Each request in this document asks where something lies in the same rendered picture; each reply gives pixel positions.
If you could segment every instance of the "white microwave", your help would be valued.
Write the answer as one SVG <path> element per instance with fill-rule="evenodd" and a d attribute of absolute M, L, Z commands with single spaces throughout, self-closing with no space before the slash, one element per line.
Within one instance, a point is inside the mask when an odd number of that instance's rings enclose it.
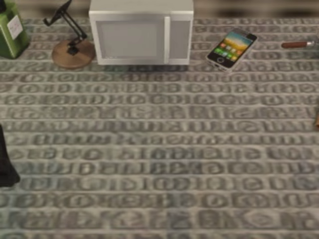
<path fill-rule="evenodd" d="M 91 0 L 99 65 L 188 65 L 192 0 Z"/>

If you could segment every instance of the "smartphone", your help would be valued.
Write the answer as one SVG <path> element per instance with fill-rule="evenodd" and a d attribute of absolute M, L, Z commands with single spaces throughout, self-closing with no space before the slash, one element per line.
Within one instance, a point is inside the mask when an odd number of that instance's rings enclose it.
<path fill-rule="evenodd" d="M 223 71 L 232 71 L 256 41 L 257 36 L 239 28 L 234 28 L 221 42 L 213 47 L 206 56 L 206 60 L 210 65 Z"/>

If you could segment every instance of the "microwave window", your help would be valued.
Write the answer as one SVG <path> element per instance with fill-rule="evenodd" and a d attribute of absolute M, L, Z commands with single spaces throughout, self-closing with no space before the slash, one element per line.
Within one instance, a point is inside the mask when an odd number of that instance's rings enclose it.
<path fill-rule="evenodd" d="M 97 28 L 103 58 L 157 56 L 158 26 L 154 22 L 97 22 Z"/>

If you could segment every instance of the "black object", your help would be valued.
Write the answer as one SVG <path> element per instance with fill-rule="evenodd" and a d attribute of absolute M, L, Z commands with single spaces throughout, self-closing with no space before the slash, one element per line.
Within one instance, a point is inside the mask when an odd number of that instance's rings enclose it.
<path fill-rule="evenodd" d="M 4 0 L 0 0 L 0 13 L 3 13 L 6 11 L 6 5 Z"/>
<path fill-rule="evenodd" d="M 76 53 L 79 52 L 79 49 L 76 47 L 77 44 L 79 44 L 81 41 L 87 38 L 87 34 L 80 28 L 80 26 L 74 21 L 74 19 L 67 13 L 67 9 L 69 8 L 72 0 L 69 0 L 65 4 L 63 4 L 54 14 L 53 18 L 49 22 L 46 18 L 43 20 L 44 24 L 47 26 L 51 26 L 53 23 L 55 23 L 58 19 L 61 17 L 64 18 L 64 20 L 70 25 L 70 27 L 75 31 L 77 34 L 77 37 L 70 41 L 68 44 L 68 53 L 72 56 L 74 56 Z"/>
<path fill-rule="evenodd" d="M 20 176 L 10 162 L 2 125 L 0 124 L 0 187 L 12 187 L 20 182 Z"/>

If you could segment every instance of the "green bottle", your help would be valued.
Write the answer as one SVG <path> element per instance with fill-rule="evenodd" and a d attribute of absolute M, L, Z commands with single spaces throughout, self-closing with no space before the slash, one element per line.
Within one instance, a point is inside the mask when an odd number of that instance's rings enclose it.
<path fill-rule="evenodd" d="M 16 4 L 0 0 L 0 56 L 15 59 L 29 45 Z"/>

